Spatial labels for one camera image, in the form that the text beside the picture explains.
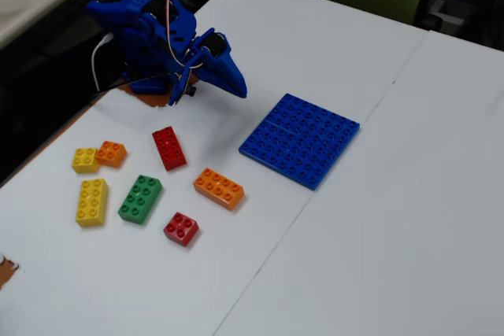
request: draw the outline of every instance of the orange object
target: orange object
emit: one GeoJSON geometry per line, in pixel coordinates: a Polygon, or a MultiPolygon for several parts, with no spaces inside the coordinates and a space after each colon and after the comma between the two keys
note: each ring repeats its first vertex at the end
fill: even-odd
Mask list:
{"type": "Polygon", "coordinates": [[[10,280],[18,268],[17,264],[14,264],[11,260],[7,260],[0,253],[0,289],[4,283],[10,280]]]}
{"type": "Polygon", "coordinates": [[[196,179],[195,189],[227,210],[233,210],[245,194],[242,186],[233,183],[210,168],[205,169],[196,179]]]}
{"type": "Polygon", "coordinates": [[[104,141],[100,150],[96,153],[96,160],[101,165],[119,168],[124,157],[126,149],[120,143],[104,141]]]}

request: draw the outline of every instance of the small orange lego brick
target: small orange lego brick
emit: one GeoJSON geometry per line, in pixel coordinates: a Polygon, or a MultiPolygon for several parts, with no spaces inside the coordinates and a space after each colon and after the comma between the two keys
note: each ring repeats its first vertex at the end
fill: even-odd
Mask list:
{"type": "Polygon", "coordinates": [[[195,189],[227,210],[233,210],[243,195],[243,187],[226,179],[210,168],[205,169],[195,181],[195,189]]]}
{"type": "Polygon", "coordinates": [[[120,143],[104,141],[100,150],[96,153],[96,160],[101,165],[119,168],[124,157],[126,149],[120,143]]]}

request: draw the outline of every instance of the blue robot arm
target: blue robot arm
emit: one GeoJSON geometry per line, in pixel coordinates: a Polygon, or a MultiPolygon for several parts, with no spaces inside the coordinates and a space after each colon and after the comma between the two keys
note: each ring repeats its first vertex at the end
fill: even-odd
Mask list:
{"type": "Polygon", "coordinates": [[[87,9],[114,34],[128,76],[137,79],[131,84],[133,92],[163,94],[173,85],[169,99],[173,105],[184,94],[195,94],[196,88],[189,84],[194,73],[230,94],[246,97],[245,80],[225,35],[211,28],[196,37],[195,15],[178,0],[99,0],[87,9]]]}

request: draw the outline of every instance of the green lego brick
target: green lego brick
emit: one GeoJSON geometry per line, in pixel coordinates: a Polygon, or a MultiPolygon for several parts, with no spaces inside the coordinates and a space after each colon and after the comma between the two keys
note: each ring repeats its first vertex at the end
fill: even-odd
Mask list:
{"type": "Polygon", "coordinates": [[[119,216],[123,220],[143,224],[162,187],[158,179],[140,175],[120,207],[119,216]]]}

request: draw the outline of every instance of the blue lego baseplate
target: blue lego baseplate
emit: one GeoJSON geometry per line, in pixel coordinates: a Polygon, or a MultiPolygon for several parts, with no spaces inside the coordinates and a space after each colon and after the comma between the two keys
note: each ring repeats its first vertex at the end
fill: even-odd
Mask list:
{"type": "Polygon", "coordinates": [[[357,122],[285,94],[239,152],[315,190],[359,127],[357,122]]]}

